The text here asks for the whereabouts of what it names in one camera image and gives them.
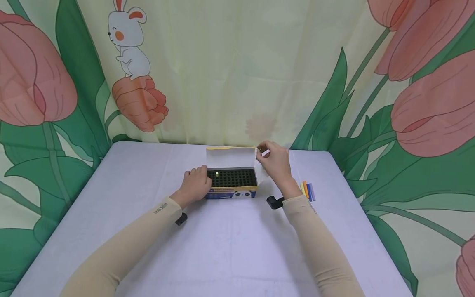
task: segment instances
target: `yellow crayon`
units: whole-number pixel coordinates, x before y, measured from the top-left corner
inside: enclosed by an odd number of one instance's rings
[[[300,183],[300,189],[302,190],[302,194],[305,195],[304,183],[303,182]]]

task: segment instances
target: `beige arm sleeve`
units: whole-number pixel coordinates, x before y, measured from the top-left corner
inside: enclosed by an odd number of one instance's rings
[[[180,216],[181,207],[165,198],[92,253],[69,278],[60,296],[113,297],[120,281]]]
[[[345,254],[305,195],[285,200],[284,212],[322,297],[364,297]]]

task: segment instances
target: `hand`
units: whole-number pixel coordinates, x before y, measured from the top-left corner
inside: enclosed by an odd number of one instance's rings
[[[269,152],[263,156],[262,153],[267,150]],[[275,182],[284,199],[302,195],[302,191],[290,171],[288,149],[266,140],[257,146],[256,159]]]
[[[203,199],[211,189],[211,179],[207,176],[207,169],[206,165],[202,165],[185,172],[181,187],[170,196],[181,209]]]

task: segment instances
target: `open box lid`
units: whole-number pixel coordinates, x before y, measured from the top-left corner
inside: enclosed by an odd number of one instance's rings
[[[267,172],[256,160],[255,146],[207,147],[206,166],[213,169],[254,168],[259,185],[267,177]]]

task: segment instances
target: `pink tulip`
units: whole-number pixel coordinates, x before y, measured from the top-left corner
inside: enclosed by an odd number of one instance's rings
[[[112,86],[112,96],[120,112],[144,132],[155,131],[153,126],[168,114],[165,95],[155,89],[150,76],[121,78]]]
[[[68,117],[76,108],[71,76],[49,38],[0,10],[0,119],[16,126]]]
[[[399,144],[421,157],[449,153],[475,136],[475,50],[406,88],[391,122]]]
[[[462,247],[456,263],[455,278],[464,297],[475,297],[475,236]]]
[[[368,1],[377,22],[385,26],[398,25],[375,71],[388,74],[392,81],[406,80],[421,70],[454,38],[475,11],[475,0]],[[388,23],[389,14],[398,11],[394,7],[400,2],[400,6],[407,2],[404,13],[399,13],[397,22]]]
[[[381,25],[396,31],[416,0],[368,0],[371,14]]]

